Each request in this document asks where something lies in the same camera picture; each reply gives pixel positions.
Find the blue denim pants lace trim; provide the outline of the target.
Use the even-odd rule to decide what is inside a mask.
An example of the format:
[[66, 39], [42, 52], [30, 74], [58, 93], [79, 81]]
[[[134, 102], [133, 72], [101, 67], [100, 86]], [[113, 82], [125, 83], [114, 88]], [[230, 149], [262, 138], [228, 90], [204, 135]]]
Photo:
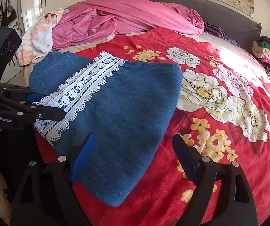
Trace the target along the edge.
[[140, 181], [161, 144], [183, 79], [174, 63], [130, 62], [107, 52], [88, 59], [51, 52], [33, 66], [37, 103], [65, 111], [62, 121], [38, 119], [37, 131], [56, 154], [68, 155], [95, 136], [80, 183], [117, 207]]

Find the red floral blanket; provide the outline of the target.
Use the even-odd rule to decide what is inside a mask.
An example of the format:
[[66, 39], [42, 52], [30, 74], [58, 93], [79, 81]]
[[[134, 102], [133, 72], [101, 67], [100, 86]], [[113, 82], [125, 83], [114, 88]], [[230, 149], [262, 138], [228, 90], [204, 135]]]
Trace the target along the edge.
[[[262, 224], [270, 216], [270, 81], [245, 50], [212, 38], [202, 41], [163, 27], [74, 53], [95, 59], [101, 52], [130, 62], [174, 63], [183, 79], [165, 136], [146, 172], [120, 206], [112, 207], [79, 181], [73, 188], [93, 225], [169, 225], [179, 219], [195, 190], [172, 147], [186, 145], [213, 162], [237, 162], [248, 180]], [[56, 154], [41, 136], [42, 157]]]

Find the white orange checked towel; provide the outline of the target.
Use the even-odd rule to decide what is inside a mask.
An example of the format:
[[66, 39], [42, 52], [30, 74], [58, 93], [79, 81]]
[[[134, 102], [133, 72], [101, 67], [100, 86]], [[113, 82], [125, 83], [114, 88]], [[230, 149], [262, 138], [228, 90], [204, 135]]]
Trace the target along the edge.
[[40, 62], [53, 47], [52, 29], [57, 26], [68, 9], [58, 8], [33, 24], [22, 37], [16, 55], [20, 67]]

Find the pink bed sheet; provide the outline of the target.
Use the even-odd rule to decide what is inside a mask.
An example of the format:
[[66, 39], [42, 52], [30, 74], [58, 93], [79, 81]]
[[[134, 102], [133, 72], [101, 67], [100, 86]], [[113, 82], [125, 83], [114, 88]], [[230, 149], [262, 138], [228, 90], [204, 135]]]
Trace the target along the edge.
[[53, 50], [158, 27], [200, 35], [204, 31], [204, 22], [195, 10], [175, 3], [87, 0], [69, 6], [68, 12], [52, 29]]

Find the striped purple pillow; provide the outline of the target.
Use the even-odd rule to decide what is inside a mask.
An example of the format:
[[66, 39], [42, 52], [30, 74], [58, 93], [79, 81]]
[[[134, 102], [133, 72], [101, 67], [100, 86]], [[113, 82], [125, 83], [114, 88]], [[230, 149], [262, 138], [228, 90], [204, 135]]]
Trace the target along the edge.
[[240, 47], [239, 43], [236, 40], [229, 38], [226, 33], [219, 28], [218, 26], [212, 25], [208, 22], [204, 22], [204, 31], [210, 35], [213, 35], [217, 38], [223, 39], [234, 46]]

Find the grey padded headboard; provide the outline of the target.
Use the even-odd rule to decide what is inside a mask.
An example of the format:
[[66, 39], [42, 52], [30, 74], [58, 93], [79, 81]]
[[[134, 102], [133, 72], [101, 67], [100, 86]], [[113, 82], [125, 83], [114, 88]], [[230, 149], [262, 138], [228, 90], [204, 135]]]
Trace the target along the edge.
[[150, 0], [176, 3], [194, 9], [203, 21], [221, 28], [228, 38], [236, 40], [241, 48], [252, 53], [253, 42], [260, 39], [261, 24], [218, 3], [208, 0]]

